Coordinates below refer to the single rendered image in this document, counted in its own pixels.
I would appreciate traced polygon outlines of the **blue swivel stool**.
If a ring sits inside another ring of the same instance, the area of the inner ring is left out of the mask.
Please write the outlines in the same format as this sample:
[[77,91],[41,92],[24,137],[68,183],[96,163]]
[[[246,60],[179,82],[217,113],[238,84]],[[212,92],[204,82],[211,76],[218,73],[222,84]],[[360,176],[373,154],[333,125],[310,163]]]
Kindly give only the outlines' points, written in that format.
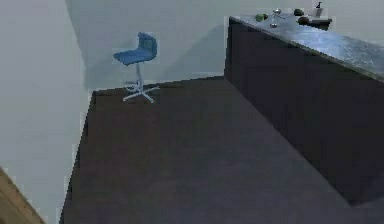
[[159,86],[150,89],[144,89],[144,81],[140,71],[140,64],[151,61],[157,56],[157,40],[150,34],[145,32],[138,33],[138,46],[133,50],[127,50],[113,54],[113,58],[125,66],[134,64],[136,66],[135,81],[127,81],[124,83],[123,88],[130,92],[130,95],[125,96],[123,101],[127,101],[137,96],[144,96],[150,103],[154,100],[148,95],[148,92],[158,90]]

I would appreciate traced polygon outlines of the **dark kitchen counter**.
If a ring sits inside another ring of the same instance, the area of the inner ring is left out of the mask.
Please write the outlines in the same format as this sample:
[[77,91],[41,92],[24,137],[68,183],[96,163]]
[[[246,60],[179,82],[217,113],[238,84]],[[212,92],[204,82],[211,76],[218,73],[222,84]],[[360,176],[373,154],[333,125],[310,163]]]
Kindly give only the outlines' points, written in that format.
[[383,46],[231,16],[225,77],[350,204],[384,197]]

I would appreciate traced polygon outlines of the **clear stemmed glass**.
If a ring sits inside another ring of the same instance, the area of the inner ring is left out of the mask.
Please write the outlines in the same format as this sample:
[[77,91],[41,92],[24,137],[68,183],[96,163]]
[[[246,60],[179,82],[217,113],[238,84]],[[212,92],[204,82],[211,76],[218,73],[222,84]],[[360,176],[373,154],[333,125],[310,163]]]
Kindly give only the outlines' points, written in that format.
[[280,8],[275,8],[273,10],[270,27],[271,28],[277,28],[279,26],[280,20],[283,19],[283,16],[281,15],[282,10]]

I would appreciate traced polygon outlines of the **black flat tray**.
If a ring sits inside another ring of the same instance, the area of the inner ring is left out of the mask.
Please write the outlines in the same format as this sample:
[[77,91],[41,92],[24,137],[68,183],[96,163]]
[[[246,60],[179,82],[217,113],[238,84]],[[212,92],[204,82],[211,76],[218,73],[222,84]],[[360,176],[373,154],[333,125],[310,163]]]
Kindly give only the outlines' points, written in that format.
[[327,31],[332,20],[330,18],[311,18],[308,25],[317,29]]

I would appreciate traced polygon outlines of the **brown wooden furniture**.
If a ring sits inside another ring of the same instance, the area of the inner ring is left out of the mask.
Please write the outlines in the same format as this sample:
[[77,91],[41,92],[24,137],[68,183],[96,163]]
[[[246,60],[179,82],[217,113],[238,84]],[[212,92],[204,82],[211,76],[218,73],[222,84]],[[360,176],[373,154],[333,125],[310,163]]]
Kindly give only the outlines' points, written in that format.
[[1,166],[0,224],[46,224]]

